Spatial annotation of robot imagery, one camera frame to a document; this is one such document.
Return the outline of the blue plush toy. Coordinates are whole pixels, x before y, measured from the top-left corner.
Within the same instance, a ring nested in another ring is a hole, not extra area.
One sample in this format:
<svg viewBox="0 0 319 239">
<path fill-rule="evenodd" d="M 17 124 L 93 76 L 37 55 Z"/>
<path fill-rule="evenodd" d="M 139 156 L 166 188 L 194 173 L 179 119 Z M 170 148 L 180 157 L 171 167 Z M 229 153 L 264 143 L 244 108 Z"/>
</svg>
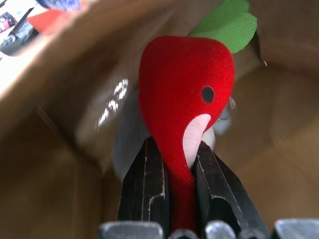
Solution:
<svg viewBox="0 0 319 239">
<path fill-rule="evenodd" d="M 78 11 L 87 7 L 92 0 L 36 0 L 42 7 L 62 11 Z"/>
</svg>

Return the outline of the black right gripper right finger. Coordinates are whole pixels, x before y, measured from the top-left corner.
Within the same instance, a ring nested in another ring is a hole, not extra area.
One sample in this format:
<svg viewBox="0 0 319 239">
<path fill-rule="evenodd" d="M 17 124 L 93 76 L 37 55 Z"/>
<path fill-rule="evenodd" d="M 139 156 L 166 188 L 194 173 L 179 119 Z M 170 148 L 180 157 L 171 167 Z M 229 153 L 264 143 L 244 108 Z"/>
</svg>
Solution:
<svg viewBox="0 0 319 239">
<path fill-rule="evenodd" d="M 237 237 L 268 237 L 262 220 L 235 173 L 201 142 L 192 167 L 195 176 L 199 234 L 211 221 L 223 221 Z"/>
</svg>

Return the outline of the red radish plush toy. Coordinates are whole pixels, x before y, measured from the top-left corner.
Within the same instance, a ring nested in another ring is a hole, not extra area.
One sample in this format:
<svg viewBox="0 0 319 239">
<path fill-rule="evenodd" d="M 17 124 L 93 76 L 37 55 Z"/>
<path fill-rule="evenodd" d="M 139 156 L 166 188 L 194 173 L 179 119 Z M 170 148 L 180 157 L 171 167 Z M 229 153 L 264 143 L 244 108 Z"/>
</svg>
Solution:
<svg viewBox="0 0 319 239">
<path fill-rule="evenodd" d="M 143 51 L 139 108 L 167 169 L 171 232 L 197 231 L 191 169 L 203 134 L 231 98 L 233 55 L 248 45 L 257 25 L 249 0 L 223 0 L 189 35 L 156 37 Z"/>
</svg>

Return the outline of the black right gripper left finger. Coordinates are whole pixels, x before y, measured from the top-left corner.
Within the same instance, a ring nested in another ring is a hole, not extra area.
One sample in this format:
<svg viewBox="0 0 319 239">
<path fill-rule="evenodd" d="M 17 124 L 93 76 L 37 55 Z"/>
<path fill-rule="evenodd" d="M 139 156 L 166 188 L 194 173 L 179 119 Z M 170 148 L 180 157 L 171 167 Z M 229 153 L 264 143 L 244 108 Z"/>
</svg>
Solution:
<svg viewBox="0 0 319 239">
<path fill-rule="evenodd" d="M 169 234 L 169 186 L 161 153 L 147 138 L 122 185 L 118 221 L 156 222 Z"/>
</svg>

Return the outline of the black device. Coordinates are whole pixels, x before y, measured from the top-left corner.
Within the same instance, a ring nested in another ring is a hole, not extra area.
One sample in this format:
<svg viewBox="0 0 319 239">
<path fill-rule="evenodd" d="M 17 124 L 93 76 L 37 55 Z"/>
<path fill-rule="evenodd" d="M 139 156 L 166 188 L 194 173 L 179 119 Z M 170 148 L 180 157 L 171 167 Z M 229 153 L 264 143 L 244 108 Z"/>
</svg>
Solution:
<svg viewBox="0 0 319 239">
<path fill-rule="evenodd" d="M 30 8 L 23 15 L 13 30 L 2 41 L 0 44 L 0 52 L 2 54 L 14 56 L 38 37 L 39 32 L 27 20 L 33 9 L 34 7 Z"/>
</svg>

